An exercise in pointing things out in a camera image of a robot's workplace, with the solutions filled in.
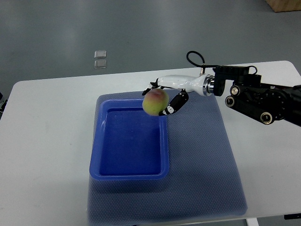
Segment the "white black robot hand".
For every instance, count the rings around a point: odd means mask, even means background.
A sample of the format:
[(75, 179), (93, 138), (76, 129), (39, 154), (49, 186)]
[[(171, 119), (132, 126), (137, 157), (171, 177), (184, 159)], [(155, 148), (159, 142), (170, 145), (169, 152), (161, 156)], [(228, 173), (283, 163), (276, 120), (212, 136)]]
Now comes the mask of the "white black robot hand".
[(168, 101), (167, 107), (159, 113), (158, 116), (165, 116), (178, 112), (189, 100), (189, 93), (196, 92), (200, 96), (206, 97), (211, 95), (212, 88), (210, 82), (213, 81), (214, 76), (203, 74), (198, 77), (184, 76), (184, 75), (167, 75), (157, 78), (150, 82), (149, 86), (143, 91), (143, 96), (152, 89), (176, 89), (179, 93)]

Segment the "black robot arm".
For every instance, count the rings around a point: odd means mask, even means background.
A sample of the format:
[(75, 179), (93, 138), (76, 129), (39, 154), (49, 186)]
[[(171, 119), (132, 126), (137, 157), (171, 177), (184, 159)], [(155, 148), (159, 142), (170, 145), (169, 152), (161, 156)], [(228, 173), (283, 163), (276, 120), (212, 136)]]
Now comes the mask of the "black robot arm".
[(221, 96), (225, 82), (232, 81), (230, 95), (225, 98), (227, 107), (262, 124), (270, 125), (285, 120), (294, 125), (301, 124), (301, 87), (267, 84), (261, 75), (250, 73), (248, 66), (213, 66), (214, 77), (208, 91)]

